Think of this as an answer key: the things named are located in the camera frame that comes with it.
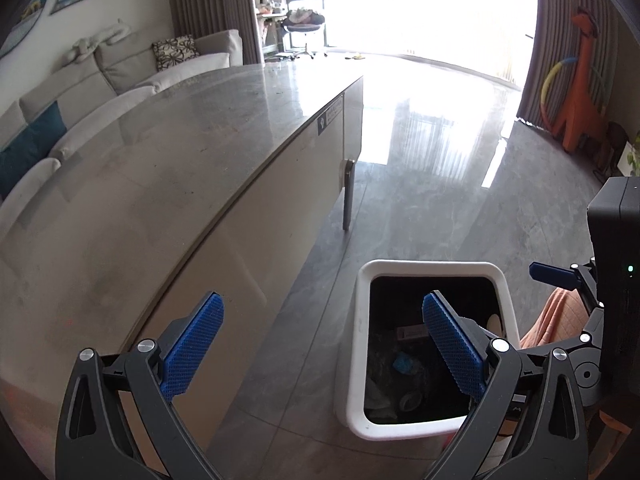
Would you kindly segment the grey plush toy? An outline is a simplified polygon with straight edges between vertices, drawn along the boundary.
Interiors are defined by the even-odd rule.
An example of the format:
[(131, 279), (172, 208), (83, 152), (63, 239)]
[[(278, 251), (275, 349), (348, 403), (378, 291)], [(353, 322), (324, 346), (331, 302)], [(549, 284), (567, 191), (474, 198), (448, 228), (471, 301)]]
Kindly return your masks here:
[(62, 65), (84, 62), (86, 58), (93, 55), (93, 52), (101, 45), (111, 46), (126, 38), (131, 32), (131, 27), (118, 20), (116, 24), (104, 28), (94, 35), (78, 39), (63, 56)]

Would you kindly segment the floral cushion right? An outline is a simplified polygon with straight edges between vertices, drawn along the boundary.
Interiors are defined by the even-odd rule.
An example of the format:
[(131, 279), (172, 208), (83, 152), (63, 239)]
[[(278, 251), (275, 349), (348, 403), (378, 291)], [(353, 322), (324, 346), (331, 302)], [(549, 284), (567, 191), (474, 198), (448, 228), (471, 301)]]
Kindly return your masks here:
[(155, 41), (152, 43), (152, 51), (159, 72), (200, 56), (192, 35)]

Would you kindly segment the grey table leg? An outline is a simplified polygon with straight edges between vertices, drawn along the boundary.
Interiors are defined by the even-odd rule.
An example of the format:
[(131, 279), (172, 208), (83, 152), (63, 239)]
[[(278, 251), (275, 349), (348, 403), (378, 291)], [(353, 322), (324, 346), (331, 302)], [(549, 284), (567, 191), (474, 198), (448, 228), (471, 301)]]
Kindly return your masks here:
[(356, 162), (347, 159), (344, 171), (343, 230), (348, 231), (352, 223), (352, 204), (354, 203)]

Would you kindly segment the grey sectional sofa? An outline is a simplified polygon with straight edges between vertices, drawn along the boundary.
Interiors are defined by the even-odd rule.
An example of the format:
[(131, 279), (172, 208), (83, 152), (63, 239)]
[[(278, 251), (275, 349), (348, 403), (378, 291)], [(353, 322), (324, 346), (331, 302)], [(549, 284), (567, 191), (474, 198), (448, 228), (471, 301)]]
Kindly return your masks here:
[(2, 235), (64, 162), (115, 120), (181, 81), (243, 64), (240, 34), (230, 29), (194, 38), (200, 56), (159, 72), (152, 43), (169, 38), (175, 38), (171, 27), (160, 23), (130, 32), (111, 46), (101, 44), (84, 62), (64, 66), (6, 110), (1, 116), (1, 149), (54, 101), (67, 132), (1, 199)]

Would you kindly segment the round wall painting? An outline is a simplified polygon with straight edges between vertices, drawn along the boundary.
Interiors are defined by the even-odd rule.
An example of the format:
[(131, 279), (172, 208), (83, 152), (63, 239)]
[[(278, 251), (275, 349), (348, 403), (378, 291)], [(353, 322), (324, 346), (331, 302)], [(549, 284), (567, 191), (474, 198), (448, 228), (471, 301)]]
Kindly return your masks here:
[(47, 0), (29, 0), (28, 5), (20, 15), (20, 19), (12, 27), (9, 36), (2, 44), (0, 58), (14, 50), (30, 33), (38, 22)]

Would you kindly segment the cluttered desk by window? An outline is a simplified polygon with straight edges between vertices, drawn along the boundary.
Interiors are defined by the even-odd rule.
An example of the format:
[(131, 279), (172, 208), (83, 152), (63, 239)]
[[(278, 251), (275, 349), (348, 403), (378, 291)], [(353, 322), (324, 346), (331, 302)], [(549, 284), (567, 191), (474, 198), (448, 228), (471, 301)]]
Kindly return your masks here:
[(277, 0), (258, 0), (256, 18), (264, 58), (269, 58), (284, 50), (282, 23), (287, 15), (288, 5), (286, 3)]

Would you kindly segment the office chair with clothes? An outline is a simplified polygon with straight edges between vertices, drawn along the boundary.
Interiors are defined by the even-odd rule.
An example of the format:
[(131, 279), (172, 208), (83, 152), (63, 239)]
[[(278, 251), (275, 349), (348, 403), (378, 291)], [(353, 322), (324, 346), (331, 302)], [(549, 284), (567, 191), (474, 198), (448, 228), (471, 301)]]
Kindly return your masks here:
[(314, 10), (309, 9), (295, 9), (289, 10), (286, 14), (286, 18), (282, 22), (282, 29), (287, 34), (293, 36), (294, 34), (302, 34), (304, 38), (304, 47), (301, 51), (285, 51), (284, 57), (289, 61), (296, 61), (303, 56), (308, 56), (312, 60), (316, 57), (317, 52), (312, 52), (309, 49), (308, 35), (311, 32), (321, 32), (324, 29), (324, 23), (326, 19), (323, 15), (317, 13)]

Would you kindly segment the grey curtain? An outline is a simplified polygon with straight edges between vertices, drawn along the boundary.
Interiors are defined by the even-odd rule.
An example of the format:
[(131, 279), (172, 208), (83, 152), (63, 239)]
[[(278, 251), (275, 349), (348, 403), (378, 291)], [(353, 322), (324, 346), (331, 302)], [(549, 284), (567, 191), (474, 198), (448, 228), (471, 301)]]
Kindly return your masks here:
[(262, 62), (255, 0), (169, 0), (175, 32), (203, 38), (235, 29), (242, 40), (243, 61)]

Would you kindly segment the teal cushion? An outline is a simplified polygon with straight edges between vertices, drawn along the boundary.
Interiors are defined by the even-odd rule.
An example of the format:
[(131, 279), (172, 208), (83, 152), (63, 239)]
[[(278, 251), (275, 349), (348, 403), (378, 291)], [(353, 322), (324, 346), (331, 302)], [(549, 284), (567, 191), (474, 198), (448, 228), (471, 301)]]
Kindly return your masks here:
[(5, 200), (14, 186), (55, 144), (66, 135), (67, 128), (54, 101), (37, 119), (23, 129), (1, 150), (1, 198)]

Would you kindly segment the right side curtain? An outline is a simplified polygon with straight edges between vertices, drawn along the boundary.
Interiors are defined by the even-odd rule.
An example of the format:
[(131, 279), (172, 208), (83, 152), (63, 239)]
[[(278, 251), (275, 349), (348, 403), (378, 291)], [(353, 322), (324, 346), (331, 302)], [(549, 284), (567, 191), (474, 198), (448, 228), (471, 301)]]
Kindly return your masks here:
[(542, 121), (539, 98), (544, 78), (564, 58), (578, 55), (580, 32), (572, 16), (586, 10), (597, 24), (599, 36), (591, 55), (589, 91), (605, 116), (624, 121), (623, 97), (634, 83), (624, 65), (639, 54), (636, 38), (611, 0), (538, 0), (533, 53), (518, 108), (518, 119), (537, 128)]

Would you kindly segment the orange giraffe toy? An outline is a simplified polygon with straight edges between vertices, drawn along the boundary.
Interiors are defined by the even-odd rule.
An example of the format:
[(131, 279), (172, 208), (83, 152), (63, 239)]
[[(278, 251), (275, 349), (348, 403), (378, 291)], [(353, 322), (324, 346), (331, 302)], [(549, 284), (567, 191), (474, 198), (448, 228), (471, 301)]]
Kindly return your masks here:
[[(552, 66), (544, 78), (539, 95), (539, 109), (544, 126), (555, 138), (562, 134), (562, 148), (568, 154), (576, 151), (583, 136), (602, 142), (608, 125), (605, 120), (606, 105), (602, 104), (597, 108), (589, 90), (591, 75), (596, 75), (602, 89), (605, 89), (603, 78), (591, 65), (594, 43), (599, 36), (597, 23), (591, 13), (581, 6), (572, 16), (572, 23), (579, 29), (578, 55), (574, 58), (563, 58)], [(572, 82), (559, 113), (556, 114), (554, 122), (550, 122), (547, 98), (552, 81), (564, 66), (570, 64), (576, 65)]]

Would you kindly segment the white trash bin black liner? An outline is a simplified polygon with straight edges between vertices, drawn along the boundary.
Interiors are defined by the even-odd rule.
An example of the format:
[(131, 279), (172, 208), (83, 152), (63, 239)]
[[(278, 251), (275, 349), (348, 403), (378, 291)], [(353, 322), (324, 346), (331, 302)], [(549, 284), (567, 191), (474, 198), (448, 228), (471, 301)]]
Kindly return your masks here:
[(352, 292), (335, 372), (334, 412), (368, 441), (453, 434), (469, 413), (423, 322), (438, 290), (458, 315), (518, 344), (508, 284), (489, 262), (372, 260)]

